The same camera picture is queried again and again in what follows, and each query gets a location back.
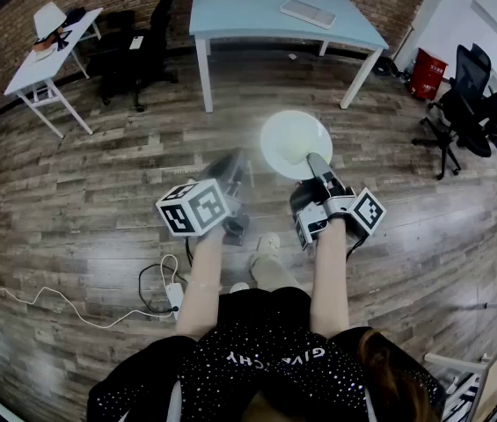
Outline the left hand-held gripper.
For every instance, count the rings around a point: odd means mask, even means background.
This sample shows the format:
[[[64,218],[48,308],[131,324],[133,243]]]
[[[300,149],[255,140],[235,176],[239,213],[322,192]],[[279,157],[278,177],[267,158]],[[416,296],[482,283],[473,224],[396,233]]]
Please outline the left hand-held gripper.
[[[201,181],[174,186],[157,201],[166,227],[173,236],[200,237],[222,226],[224,243],[240,246],[249,225],[238,198],[239,191],[251,184],[251,162],[245,151],[235,148],[226,152],[202,170],[198,179]]]

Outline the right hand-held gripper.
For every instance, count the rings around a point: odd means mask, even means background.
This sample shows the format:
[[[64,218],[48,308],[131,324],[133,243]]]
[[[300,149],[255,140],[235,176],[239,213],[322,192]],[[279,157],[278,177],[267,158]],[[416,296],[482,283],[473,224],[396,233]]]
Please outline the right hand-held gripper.
[[[357,194],[351,186],[343,186],[319,153],[308,154],[307,162],[313,179],[300,182],[289,198],[303,250],[318,240],[331,221],[342,219],[347,234],[356,240],[349,249],[354,251],[379,227],[386,215],[385,207],[368,188]]]

